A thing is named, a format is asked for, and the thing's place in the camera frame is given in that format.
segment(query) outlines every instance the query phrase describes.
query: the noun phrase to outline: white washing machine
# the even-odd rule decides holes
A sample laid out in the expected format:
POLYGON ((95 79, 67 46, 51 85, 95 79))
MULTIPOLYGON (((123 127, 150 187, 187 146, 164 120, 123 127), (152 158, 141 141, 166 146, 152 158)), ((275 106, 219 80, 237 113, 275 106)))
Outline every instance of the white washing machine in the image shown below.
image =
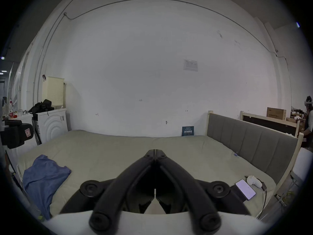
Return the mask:
POLYGON ((35 128, 41 143, 68 132, 65 112, 66 108, 37 113, 38 121, 35 121, 35 128))

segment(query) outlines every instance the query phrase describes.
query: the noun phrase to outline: phone screen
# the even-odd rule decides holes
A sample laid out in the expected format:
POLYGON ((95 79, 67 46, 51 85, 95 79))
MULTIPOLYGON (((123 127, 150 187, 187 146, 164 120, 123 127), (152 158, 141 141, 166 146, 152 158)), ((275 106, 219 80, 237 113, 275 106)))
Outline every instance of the phone screen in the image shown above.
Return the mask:
POLYGON ((241 179, 235 185, 245 195, 247 200, 250 200, 256 194, 255 191, 247 184, 247 182, 244 179, 241 179))

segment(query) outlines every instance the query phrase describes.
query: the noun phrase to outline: black panel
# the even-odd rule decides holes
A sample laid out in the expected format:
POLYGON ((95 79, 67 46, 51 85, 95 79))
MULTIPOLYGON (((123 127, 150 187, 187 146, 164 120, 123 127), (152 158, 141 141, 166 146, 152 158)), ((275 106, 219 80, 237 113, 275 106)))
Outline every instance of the black panel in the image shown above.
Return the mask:
POLYGON ((261 125, 276 131, 280 131, 283 133, 288 133, 291 135, 295 135, 295 127, 292 127, 290 125, 285 125, 282 123, 276 123, 276 122, 272 122, 269 120, 264 120, 264 119, 259 119, 256 117, 248 117, 248 116, 244 116, 243 121, 249 122, 249 123, 255 123, 257 125, 261 125))

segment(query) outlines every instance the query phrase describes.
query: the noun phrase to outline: laundry basket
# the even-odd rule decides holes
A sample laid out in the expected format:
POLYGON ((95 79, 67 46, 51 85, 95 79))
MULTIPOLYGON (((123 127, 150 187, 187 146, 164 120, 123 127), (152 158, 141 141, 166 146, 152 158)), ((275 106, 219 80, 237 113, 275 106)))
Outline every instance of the laundry basket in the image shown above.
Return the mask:
POLYGON ((63 84, 64 78, 47 76, 42 83, 42 101, 50 100, 52 106, 63 105, 63 84))

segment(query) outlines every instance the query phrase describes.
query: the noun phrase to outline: gray upholstered headboard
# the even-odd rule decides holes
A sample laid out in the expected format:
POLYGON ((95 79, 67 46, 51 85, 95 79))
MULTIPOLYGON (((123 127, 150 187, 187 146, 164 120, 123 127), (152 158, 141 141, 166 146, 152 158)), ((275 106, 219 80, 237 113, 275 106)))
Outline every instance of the gray upholstered headboard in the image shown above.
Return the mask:
POLYGON ((299 140, 285 133, 209 112, 207 136, 268 174, 280 186, 295 163, 299 140))

